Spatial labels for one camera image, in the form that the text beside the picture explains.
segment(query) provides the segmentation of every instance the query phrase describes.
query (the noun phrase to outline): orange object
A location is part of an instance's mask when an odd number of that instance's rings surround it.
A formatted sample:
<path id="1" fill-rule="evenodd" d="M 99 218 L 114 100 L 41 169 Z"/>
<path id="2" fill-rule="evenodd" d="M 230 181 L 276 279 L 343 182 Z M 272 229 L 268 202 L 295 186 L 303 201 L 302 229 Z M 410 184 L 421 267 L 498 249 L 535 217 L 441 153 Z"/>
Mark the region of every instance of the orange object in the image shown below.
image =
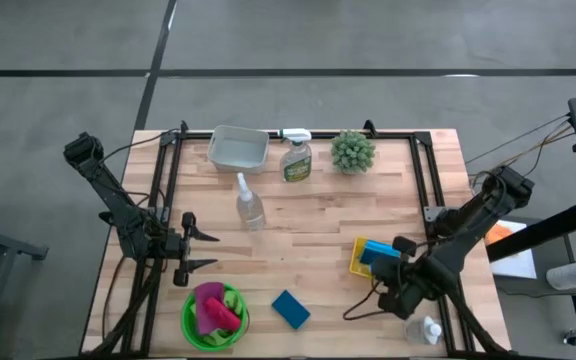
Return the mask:
<path id="1" fill-rule="evenodd" d="M 490 231 L 488 231 L 488 233 L 484 238 L 484 241 L 486 245 L 490 245 L 510 235 L 512 235 L 512 230 L 508 229 L 505 226 L 496 224 L 495 226 L 492 227 L 492 229 L 490 229 Z"/>

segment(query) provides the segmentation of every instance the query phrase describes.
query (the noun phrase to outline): green bowl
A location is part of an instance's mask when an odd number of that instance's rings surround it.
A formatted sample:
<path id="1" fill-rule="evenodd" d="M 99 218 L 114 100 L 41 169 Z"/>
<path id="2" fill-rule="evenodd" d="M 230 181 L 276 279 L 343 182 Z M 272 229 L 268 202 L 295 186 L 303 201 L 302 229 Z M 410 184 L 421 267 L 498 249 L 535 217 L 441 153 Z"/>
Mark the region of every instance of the green bowl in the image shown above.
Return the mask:
<path id="1" fill-rule="evenodd" d="M 244 297 L 241 296 L 239 291 L 234 287 L 224 284 L 224 288 L 226 290 L 234 291 L 239 301 L 243 305 L 242 310 L 242 317 L 241 317 L 241 327 L 237 330 L 230 339 L 222 345 L 214 346 L 208 344 L 203 340 L 203 336 L 197 334 L 197 320 L 195 319 L 195 315 L 192 314 L 190 311 L 190 307 L 195 303 L 195 294 L 190 293 L 184 306 L 181 308 L 181 315 L 180 315 L 180 322 L 181 322 L 181 332 L 184 334 L 186 340 L 192 344 L 195 348 L 201 351 L 221 351 L 229 348 L 232 344 L 236 343 L 237 340 L 241 339 L 241 337 L 246 333 L 246 328 L 248 327 L 248 322 L 250 321 L 248 318 L 248 309 L 246 308 L 246 302 L 244 301 Z"/>

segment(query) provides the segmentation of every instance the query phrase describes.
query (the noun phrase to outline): yellow object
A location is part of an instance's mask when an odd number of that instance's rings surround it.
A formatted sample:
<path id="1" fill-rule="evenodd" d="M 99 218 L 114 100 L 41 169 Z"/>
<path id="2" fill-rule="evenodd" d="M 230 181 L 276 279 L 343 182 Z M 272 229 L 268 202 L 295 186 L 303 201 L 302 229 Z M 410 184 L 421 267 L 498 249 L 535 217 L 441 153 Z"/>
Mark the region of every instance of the yellow object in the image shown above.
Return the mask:
<path id="1" fill-rule="evenodd" d="M 355 275 L 370 279 L 372 278 L 370 266 L 359 262 L 361 253 L 364 251 L 364 247 L 366 246 L 366 241 L 368 241 L 368 239 L 361 236 L 355 239 L 355 246 L 352 248 L 352 257 L 350 259 L 350 268 L 348 270 Z"/>

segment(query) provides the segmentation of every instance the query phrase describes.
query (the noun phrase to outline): small plastic bottle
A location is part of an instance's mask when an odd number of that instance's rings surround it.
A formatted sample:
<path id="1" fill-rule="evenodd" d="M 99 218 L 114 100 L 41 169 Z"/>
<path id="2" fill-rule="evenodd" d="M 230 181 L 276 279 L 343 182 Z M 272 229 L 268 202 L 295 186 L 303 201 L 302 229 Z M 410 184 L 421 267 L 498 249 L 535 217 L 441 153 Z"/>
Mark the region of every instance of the small plastic bottle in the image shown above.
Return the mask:
<path id="1" fill-rule="evenodd" d="M 244 174 L 237 174 L 239 182 L 239 196 L 237 197 L 237 212 L 241 221 L 250 231 L 261 230 L 266 225 L 264 206 L 257 194 L 248 189 Z"/>
<path id="2" fill-rule="evenodd" d="M 290 151 L 281 157 L 279 167 L 284 181 L 300 181 L 310 175 L 312 169 L 312 151 L 306 143 L 312 139 L 306 129 L 279 130 L 279 137 L 290 140 Z"/>
<path id="3" fill-rule="evenodd" d="M 426 316 L 406 324 L 404 336 L 411 343 L 436 345 L 439 336 L 441 336 L 441 325 L 437 324 L 430 316 Z"/>

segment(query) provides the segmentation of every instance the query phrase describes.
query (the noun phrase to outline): blue sponge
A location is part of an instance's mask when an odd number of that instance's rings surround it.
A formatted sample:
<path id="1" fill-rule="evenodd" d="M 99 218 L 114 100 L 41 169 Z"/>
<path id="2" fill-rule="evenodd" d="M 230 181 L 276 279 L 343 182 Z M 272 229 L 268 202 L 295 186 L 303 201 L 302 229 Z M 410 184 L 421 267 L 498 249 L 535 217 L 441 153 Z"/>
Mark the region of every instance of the blue sponge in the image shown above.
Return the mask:
<path id="1" fill-rule="evenodd" d="M 272 307 L 277 310 L 279 315 L 283 316 L 295 330 L 299 329 L 310 316 L 310 312 L 308 312 L 297 299 L 290 295 L 288 290 L 284 290 L 284 292 L 279 295 L 272 303 Z"/>

